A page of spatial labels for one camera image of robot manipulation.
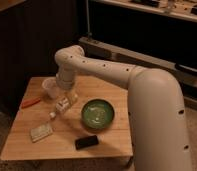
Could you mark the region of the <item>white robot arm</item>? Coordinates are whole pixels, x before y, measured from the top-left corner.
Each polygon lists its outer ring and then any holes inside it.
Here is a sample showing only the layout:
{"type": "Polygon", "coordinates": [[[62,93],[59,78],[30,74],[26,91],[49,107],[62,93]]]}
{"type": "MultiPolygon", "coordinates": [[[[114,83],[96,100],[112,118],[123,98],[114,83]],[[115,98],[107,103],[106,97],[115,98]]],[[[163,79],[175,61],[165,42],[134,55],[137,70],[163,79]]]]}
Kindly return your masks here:
{"type": "Polygon", "coordinates": [[[75,73],[82,71],[128,91],[135,171],[193,171],[184,98],[172,74],[88,58],[79,45],[58,50],[55,61],[64,90],[72,89],[75,73]]]}

